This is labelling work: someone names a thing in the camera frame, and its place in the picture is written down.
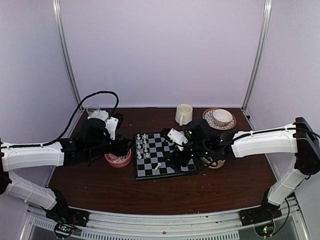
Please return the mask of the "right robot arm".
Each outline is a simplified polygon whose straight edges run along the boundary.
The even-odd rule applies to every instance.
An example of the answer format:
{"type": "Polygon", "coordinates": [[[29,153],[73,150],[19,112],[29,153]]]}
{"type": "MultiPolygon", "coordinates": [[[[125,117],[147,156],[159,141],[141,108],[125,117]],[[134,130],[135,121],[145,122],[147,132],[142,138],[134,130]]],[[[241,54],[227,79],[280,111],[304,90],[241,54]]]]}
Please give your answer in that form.
{"type": "Polygon", "coordinates": [[[206,167],[217,167],[226,160],[246,156],[293,154],[289,169],[265,192],[261,206],[256,210],[261,221],[268,220],[303,180],[320,171],[320,136],[303,117],[278,128],[220,135],[209,132],[209,124],[201,120],[182,132],[166,128],[162,135],[175,145],[166,162],[176,171],[193,158],[201,160],[206,167]]]}

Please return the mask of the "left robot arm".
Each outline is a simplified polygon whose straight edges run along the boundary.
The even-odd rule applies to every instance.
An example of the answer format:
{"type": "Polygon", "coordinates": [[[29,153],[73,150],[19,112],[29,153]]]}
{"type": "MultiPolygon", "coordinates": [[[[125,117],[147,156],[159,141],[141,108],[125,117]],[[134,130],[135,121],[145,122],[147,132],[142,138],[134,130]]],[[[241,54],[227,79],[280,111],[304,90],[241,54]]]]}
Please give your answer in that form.
{"type": "Polygon", "coordinates": [[[94,158],[105,154],[126,157],[133,140],[116,134],[120,121],[90,118],[82,122],[73,138],[59,138],[53,142],[37,144],[0,144],[0,192],[42,207],[49,218],[58,223],[77,219],[63,194],[56,189],[41,187],[14,173],[15,169],[92,164],[94,158]]]}

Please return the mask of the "white pawn five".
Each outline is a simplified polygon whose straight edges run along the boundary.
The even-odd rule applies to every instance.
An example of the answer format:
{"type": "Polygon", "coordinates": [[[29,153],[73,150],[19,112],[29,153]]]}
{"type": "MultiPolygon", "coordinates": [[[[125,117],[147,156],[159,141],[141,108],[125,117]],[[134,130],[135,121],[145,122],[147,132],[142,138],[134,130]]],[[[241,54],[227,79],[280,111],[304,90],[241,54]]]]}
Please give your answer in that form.
{"type": "Polygon", "coordinates": [[[142,158],[142,155],[140,152],[137,152],[137,158],[140,160],[142,158]]]}

